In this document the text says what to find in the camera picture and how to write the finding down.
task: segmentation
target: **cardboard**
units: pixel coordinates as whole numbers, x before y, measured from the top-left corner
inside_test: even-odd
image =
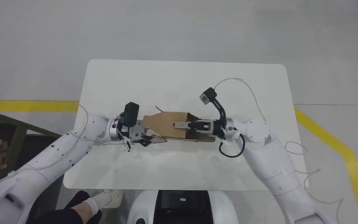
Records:
[[[193,116],[187,112],[167,112],[162,111],[152,116],[144,116],[143,126],[148,128],[166,139],[193,141],[193,142],[215,142],[214,137],[206,134],[199,134],[197,139],[186,138],[185,129],[174,128],[174,122],[186,122],[188,116]]]

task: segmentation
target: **black panel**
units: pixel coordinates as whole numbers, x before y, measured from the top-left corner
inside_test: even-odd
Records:
[[[160,190],[153,224],[213,224],[207,191]]]

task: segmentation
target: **black pants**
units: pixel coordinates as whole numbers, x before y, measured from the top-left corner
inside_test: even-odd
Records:
[[[71,199],[71,201],[66,205],[66,207],[62,210],[54,210],[49,211],[40,217],[35,224],[85,224],[83,223],[79,214],[71,209],[73,206],[81,204],[90,195],[87,192],[79,191],[77,194]],[[98,211],[87,223],[88,224],[98,224],[101,220],[102,212]]]

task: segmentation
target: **cardboard flap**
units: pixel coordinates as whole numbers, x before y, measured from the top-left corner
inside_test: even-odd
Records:
[[[186,130],[173,127],[174,122],[186,122],[186,112],[160,112],[152,116],[144,116],[143,126],[155,131],[162,137],[185,139]]]

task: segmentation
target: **white sock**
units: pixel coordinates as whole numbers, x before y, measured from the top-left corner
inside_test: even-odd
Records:
[[[104,208],[111,202],[111,194],[109,192],[101,192],[92,198],[88,198],[84,202],[91,206],[92,213],[95,215],[100,209]]]

